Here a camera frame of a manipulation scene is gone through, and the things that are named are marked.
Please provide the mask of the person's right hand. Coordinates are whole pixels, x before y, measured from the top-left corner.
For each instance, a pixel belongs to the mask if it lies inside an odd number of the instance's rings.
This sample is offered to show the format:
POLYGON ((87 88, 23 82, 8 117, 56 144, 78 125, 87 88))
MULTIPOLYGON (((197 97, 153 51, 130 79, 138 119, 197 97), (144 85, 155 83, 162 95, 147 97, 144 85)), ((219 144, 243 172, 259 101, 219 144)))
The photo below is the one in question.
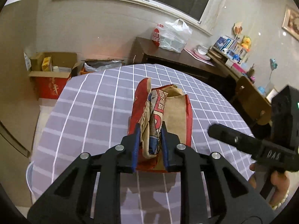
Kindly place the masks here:
MULTIPOLYGON (((253 172, 256 172, 256 163, 253 163, 250 165, 249 169, 253 172)), ((251 186, 256 189, 256 177, 255 174, 253 174, 248 182, 251 184, 251 186)), ((277 171, 274 171, 271 174, 271 184, 275 187, 275 192, 272 196, 272 198, 269 201, 269 205, 271 207, 275 207, 282 203, 284 197, 288 193, 289 185, 290 185, 290 179, 288 177, 288 173, 285 171, 284 173, 279 173, 277 171)))

